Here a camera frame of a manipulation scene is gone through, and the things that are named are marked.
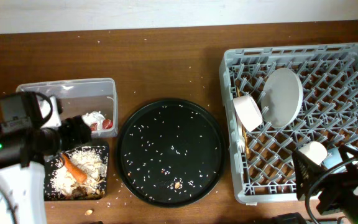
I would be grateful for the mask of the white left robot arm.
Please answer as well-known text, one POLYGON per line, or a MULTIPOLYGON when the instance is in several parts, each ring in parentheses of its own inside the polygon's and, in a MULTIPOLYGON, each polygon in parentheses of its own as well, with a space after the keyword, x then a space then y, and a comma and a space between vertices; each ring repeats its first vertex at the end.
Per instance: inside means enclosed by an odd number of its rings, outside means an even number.
POLYGON ((13 93, 0 105, 0 223, 46 223, 45 158, 91 141, 91 129, 81 116, 46 127, 62 110, 42 93, 13 93))

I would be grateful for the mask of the white tissue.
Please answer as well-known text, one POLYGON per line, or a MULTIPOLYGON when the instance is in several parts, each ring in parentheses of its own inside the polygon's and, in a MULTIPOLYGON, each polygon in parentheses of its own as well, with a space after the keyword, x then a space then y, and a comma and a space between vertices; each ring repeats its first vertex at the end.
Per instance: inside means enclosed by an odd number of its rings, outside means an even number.
POLYGON ((93 111, 84 114, 82 119, 91 129, 100 130, 103 129, 103 121, 106 118, 99 111, 93 111))

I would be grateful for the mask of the red snack wrapper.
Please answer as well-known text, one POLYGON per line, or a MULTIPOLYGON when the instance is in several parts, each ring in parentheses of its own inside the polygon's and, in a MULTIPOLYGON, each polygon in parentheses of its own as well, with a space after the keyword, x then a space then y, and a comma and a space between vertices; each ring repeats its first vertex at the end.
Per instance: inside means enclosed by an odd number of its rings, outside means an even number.
POLYGON ((100 131, 100 130, 111 129, 112 127, 113 127, 113 122, 110 119, 104 119, 101 122, 91 124, 90 129, 92 131, 100 131))

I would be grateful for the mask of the orange carrot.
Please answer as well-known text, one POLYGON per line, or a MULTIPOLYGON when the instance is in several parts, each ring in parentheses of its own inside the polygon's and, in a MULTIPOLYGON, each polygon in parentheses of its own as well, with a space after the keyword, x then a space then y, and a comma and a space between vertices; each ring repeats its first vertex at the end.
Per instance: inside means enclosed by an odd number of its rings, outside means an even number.
POLYGON ((78 183, 83 184, 87 180, 88 176, 80 168, 74 165, 65 154, 62 154, 62 161, 67 171, 78 183))

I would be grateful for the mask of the wooden chopstick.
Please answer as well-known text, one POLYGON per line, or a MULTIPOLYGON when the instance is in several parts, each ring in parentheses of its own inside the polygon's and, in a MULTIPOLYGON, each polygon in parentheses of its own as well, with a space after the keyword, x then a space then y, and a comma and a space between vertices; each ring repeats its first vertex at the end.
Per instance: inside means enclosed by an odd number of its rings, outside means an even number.
MULTIPOLYGON (((237 97, 240 97, 240 90, 239 87, 236 87, 236 93, 237 93, 237 97)), ((247 133, 246 133, 246 129, 244 127, 244 125, 241 125, 242 127, 242 137, 244 138, 244 154, 247 156, 249 153, 249 147, 248 147, 248 141, 247 141, 247 133)))

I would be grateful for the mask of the blue cup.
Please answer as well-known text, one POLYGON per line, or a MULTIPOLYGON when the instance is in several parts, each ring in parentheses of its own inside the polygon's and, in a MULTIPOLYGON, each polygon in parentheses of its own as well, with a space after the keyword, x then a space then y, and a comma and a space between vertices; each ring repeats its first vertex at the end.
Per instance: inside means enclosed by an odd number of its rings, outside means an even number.
POLYGON ((325 158, 325 160, 322 162, 322 165, 325 166, 326 169, 330 169, 341 162, 342 162, 342 158, 339 153, 339 148, 334 147, 328 149, 328 155, 325 158))

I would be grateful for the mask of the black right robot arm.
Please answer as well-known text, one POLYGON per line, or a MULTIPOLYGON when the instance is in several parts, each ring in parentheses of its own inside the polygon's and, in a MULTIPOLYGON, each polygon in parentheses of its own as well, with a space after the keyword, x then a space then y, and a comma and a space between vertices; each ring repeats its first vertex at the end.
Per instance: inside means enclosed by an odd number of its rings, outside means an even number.
POLYGON ((327 153, 325 148, 312 154, 300 149, 292 153, 296 197, 304 201, 306 212, 314 223, 319 222, 310 207, 315 195, 320 215, 341 212, 351 223, 358 223, 358 150, 345 144, 339 146, 341 160, 328 169, 321 165, 327 153))

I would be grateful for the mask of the white plastic fork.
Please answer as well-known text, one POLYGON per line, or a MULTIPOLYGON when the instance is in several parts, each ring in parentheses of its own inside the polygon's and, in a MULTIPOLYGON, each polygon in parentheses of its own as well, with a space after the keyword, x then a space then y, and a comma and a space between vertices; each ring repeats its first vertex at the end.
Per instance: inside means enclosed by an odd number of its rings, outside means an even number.
POLYGON ((242 123, 241 123, 238 115, 236 115, 236 122, 237 122, 237 133, 239 135, 238 140, 237 140, 237 147, 241 153, 245 153, 245 138, 242 133, 242 123))

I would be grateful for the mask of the white plate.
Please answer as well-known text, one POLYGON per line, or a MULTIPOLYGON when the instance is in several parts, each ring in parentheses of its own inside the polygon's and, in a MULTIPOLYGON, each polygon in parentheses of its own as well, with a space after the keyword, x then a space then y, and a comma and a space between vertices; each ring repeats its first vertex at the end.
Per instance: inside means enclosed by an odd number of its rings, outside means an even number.
POLYGON ((261 101, 262 117, 273 128, 289 125, 300 112, 303 88, 297 74, 288 68, 279 68, 268 76, 261 101))

